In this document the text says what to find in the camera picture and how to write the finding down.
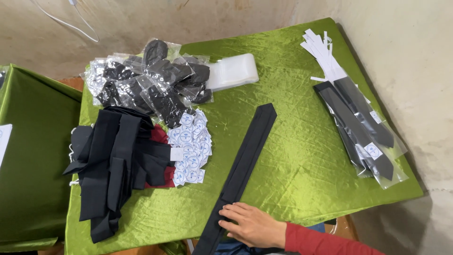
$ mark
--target green satin tablecloth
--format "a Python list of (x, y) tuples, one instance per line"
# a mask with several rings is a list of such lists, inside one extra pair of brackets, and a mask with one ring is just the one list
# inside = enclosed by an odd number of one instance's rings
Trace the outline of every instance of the green satin tablecloth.
[[(252, 53), (260, 81), (214, 93), (201, 105), (209, 122), (213, 155), (203, 184), (134, 191), (121, 209), (120, 229), (92, 244), (90, 222), (79, 222), (80, 187), (73, 186), (67, 216), (66, 253), (103, 254), (133, 247), (200, 236), (257, 106), (273, 103), (277, 120), (253, 170), (241, 201), (277, 220), (313, 225), (371, 206), (422, 195), (404, 157), (409, 180), (382, 190), (373, 178), (360, 179), (349, 162), (330, 114), (310, 76), (323, 77), (313, 56), (299, 44), (306, 29), (328, 32), (333, 55), (381, 113), (357, 63), (332, 19), (279, 30), (184, 45), (182, 54), (210, 55), (211, 62)], [(96, 121), (98, 109), (84, 90), (80, 124)]]
[(78, 90), (10, 66), (0, 89), (0, 125), (13, 125), (0, 168), (0, 252), (63, 240), (71, 178), (61, 173), (81, 100)]

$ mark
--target pile of neckties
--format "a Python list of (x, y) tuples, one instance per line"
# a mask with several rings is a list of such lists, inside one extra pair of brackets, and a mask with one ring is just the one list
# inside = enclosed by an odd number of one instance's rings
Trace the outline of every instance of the pile of neckties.
[(118, 231), (120, 209), (132, 189), (174, 187), (167, 138), (149, 116), (123, 107), (99, 110), (93, 128), (73, 130), (73, 161), (63, 174), (78, 174), (79, 220), (91, 220), (93, 243)]

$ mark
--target red long-sleeve shirt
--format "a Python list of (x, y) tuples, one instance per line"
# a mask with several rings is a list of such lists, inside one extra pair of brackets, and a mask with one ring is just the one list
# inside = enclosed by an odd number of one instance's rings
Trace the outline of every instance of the red long-sleeve shirt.
[(286, 223), (285, 251), (301, 255), (384, 255), (360, 242)]

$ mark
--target wall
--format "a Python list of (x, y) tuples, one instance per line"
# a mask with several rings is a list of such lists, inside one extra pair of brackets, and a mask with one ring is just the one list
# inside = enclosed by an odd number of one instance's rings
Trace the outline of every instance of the wall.
[[(67, 0), (40, 0), (85, 31)], [(407, 143), (426, 196), (353, 215), (362, 240), (387, 254), (453, 248), (453, 3), (447, 0), (79, 0), (94, 43), (29, 0), (0, 6), (1, 63), (51, 78), (84, 71), (94, 57), (138, 53), (150, 37), (184, 44), (332, 17), (351, 42), (387, 115)]]
[[(37, 0), (57, 18), (94, 37), (68, 0)], [(95, 43), (55, 22), (31, 0), (0, 5), (0, 62), (51, 78), (84, 72), (95, 57), (139, 53), (156, 37), (185, 44), (285, 27), (296, 0), (78, 0), (78, 9), (99, 34)]]
[(340, 24), (425, 186), (423, 198), (354, 214), (359, 236), (386, 254), (451, 254), (453, 2), (300, 1), (295, 13)]

